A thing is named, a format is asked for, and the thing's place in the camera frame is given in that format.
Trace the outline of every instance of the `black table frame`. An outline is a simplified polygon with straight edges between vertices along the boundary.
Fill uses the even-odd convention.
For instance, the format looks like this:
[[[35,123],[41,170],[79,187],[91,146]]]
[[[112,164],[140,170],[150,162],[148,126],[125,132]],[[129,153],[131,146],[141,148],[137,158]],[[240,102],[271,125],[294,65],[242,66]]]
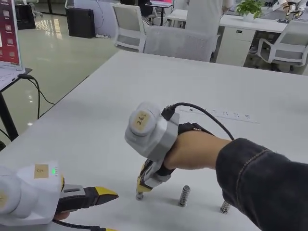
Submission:
[[[32,69],[26,68],[25,74],[28,74],[31,72]],[[10,141],[15,140],[18,137],[18,132],[16,129],[16,126],[13,122],[13,119],[11,117],[10,111],[8,109],[8,106],[5,103],[4,97],[2,95],[2,92],[4,92],[6,89],[8,89],[10,86],[12,86],[14,83],[16,83],[19,80],[18,77],[16,77],[16,80],[10,83],[8,86],[0,90],[0,118],[3,122],[4,128],[10,138]]]

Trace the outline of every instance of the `human hand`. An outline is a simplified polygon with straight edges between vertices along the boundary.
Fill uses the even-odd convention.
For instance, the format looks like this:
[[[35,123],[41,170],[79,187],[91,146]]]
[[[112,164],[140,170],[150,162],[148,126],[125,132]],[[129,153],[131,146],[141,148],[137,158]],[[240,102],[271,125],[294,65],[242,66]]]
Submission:
[[[283,8],[283,11],[286,12],[286,13],[288,13],[290,11],[290,6],[287,2],[282,4],[282,8]]]
[[[54,215],[54,219],[55,220],[64,220],[64,219],[68,218],[68,216],[69,216],[69,212],[58,213],[58,214]]]
[[[231,141],[201,131],[180,134],[164,161],[168,169],[215,169],[220,150]]]

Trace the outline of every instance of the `computer monitor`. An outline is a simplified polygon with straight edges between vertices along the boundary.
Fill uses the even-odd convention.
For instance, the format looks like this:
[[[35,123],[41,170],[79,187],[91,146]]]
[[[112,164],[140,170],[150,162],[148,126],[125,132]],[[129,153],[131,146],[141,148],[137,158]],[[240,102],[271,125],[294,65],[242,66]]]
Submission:
[[[14,0],[0,0],[0,68],[22,70]]]

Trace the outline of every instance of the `white cabinet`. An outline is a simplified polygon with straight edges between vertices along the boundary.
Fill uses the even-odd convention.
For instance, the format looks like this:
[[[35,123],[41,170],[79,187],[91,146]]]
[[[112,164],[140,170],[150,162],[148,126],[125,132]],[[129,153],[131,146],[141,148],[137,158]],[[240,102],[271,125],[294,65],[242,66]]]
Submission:
[[[216,63],[243,66],[255,32],[225,27]]]

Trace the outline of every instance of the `human arm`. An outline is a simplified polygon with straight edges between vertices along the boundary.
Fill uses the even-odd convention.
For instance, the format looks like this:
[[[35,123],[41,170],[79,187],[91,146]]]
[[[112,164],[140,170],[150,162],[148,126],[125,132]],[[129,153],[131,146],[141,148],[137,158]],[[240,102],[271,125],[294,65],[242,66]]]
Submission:
[[[307,164],[245,139],[229,142],[197,131],[181,134],[164,164],[215,168],[224,199],[263,231],[307,230]]]
[[[227,12],[235,4],[234,0],[223,0],[222,1],[222,12]]]
[[[288,13],[290,10],[290,6],[288,4],[287,0],[278,0],[279,5],[281,5],[281,9],[283,9],[284,12]]]
[[[54,219],[55,220],[64,220],[64,219],[68,218],[68,216],[69,216],[69,212],[57,213],[56,215],[54,215]]]

